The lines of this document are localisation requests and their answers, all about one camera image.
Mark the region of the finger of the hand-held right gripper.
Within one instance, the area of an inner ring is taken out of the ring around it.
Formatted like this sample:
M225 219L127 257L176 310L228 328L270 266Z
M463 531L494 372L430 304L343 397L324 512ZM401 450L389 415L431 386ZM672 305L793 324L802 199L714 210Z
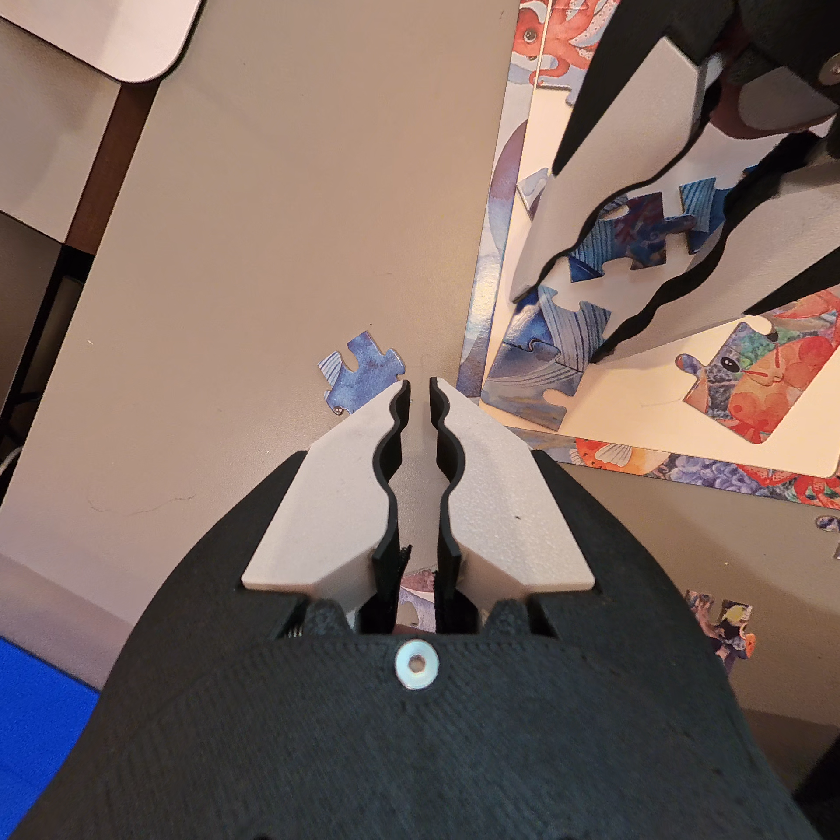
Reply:
M707 89L708 63L694 65L668 38L657 42L581 145L548 180L511 282L511 301L573 250L591 216L615 195L656 179L688 145Z
M825 139L792 133L732 188L724 222L592 361L620 360L760 314L838 283L839 163Z

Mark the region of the dark blue striped puzzle piece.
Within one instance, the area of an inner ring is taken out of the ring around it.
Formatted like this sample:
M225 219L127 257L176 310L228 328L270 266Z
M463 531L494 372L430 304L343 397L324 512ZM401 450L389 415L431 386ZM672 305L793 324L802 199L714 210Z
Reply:
M686 232L690 254L696 254L725 219L724 205L732 188L717 188L710 177L679 186L684 214L695 218L694 227Z

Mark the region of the blue swoosh corner puzzle piece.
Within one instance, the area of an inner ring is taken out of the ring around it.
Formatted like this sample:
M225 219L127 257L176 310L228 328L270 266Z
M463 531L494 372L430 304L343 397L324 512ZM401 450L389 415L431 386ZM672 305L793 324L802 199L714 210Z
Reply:
M544 398L548 390L573 396L583 371L561 358L550 343L532 340L527 349L503 342L482 388L484 403L557 431L566 414L564 406Z

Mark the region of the sea print jigsaw puzzle board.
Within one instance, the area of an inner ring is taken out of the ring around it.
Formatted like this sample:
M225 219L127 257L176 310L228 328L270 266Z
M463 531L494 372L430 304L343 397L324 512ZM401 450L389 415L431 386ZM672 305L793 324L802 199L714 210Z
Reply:
M511 301L511 282L532 224L517 183L543 167L550 169L551 177L554 157L578 99L571 106L566 101L567 90L537 88L531 78L539 66L551 5L520 3L511 82L502 113L504 128L490 184L458 389L511 425L531 446L547 449L562 463L837 511L838 346L760 444L751 444L684 402L697 378L683 372L676 358L689 354L708 364L740 322L770 334L774 329L772 312L790 313L797 319L831 306L838 309L838 283L620 360L610 355L593 362L591 357L574 395L555 390L544 393L547 402L566 408L556 432L482 401L482 388L513 313L532 290L539 286L554 289L554 303L570 311L579 309L581 301L609 310L612 315L603 333L605 341L620 324L638 314L667 280L683 274L698 253L689 253L686 233L671 234L666 238L664 265L631 270L629 258L613 259L604 264L604 276L575 283L571 282L567 255L554 266L550 262L539 284L519 301ZM662 193L666 217L681 215L680 185L715 177L717 188L733 188L781 140L779 134L732 138L710 123L680 162L656 181L613 198L596 221L625 215L630 198L650 193Z

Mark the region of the blue white puzzle piece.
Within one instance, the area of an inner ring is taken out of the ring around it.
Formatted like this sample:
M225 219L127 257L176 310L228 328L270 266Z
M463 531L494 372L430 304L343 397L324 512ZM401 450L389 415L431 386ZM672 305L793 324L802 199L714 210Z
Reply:
M703 633L709 637L714 654L722 661L727 675L731 676L736 661L749 659L755 649L756 636L746 631L753 606L723 600L719 618L713 619L713 595L688 590L685 598Z

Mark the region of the pink coral seahorse puzzle piece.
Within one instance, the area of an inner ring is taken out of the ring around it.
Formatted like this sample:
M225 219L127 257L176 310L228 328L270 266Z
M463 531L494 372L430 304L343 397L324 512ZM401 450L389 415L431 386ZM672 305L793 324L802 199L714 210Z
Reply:
M684 234L697 223L691 214L666 217L661 192L630 198L627 213L615 221L619 255L631 260L631 270L662 266L667 261L666 238Z

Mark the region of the dark blue striped whale piece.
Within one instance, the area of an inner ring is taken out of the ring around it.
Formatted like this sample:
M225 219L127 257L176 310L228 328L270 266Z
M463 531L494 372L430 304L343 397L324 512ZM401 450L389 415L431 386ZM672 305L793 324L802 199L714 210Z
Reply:
M537 342L558 351L561 364L582 373L603 341L612 313L588 301L570 311L554 303L556 291L539 286L517 305L504 343L522 350L534 350Z

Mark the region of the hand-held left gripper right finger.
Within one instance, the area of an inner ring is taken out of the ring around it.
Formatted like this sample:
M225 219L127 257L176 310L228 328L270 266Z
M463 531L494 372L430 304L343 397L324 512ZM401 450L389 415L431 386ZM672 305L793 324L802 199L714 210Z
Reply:
M429 382L440 501L436 629L473 634L480 611L595 578L530 447L440 377Z

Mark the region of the pale blue purple puzzle piece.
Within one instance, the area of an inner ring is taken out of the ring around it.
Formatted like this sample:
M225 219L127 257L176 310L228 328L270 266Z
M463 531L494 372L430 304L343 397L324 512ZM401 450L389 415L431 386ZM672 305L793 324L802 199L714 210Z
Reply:
M435 568L405 574L398 593L396 624L410 631L436 632L434 604Z

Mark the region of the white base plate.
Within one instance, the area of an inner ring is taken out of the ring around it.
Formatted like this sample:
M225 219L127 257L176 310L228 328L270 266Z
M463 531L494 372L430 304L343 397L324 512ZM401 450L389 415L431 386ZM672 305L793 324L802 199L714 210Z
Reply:
M2 1L1 16L116 81L163 76L182 54L199 1Z

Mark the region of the blue plastic bin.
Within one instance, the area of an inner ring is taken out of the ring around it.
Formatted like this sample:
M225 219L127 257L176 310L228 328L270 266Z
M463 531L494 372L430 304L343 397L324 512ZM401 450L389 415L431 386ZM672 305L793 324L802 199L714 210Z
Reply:
M95 689L1 641L1 838L56 775L98 698Z

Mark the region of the dark blue whale eye piece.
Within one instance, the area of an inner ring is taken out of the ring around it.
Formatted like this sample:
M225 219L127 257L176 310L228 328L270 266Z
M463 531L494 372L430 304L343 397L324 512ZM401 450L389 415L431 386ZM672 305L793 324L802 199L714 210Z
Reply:
M393 349L382 353L368 331L349 341L348 349L358 362L355 371L347 368L338 351L318 363L331 386L324 394L325 402L337 415L354 413L406 371L400 356Z

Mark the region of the joined orange crab puzzle pieces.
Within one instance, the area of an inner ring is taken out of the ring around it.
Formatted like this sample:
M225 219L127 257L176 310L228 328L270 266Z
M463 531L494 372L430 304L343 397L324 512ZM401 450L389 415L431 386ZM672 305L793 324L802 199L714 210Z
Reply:
M777 428L838 346L838 309L806 318L770 314L762 334L740 322L708 364L683 353L675 359L696 383L684 402L751 444Z

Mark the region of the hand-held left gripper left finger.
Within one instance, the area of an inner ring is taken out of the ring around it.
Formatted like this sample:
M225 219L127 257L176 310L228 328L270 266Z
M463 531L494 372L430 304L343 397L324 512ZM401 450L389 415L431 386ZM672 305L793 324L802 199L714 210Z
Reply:
M250 590L297 592L358 610L389 634L407 560L388 480L402 463L411 386L399 381L311 445L243 576Z

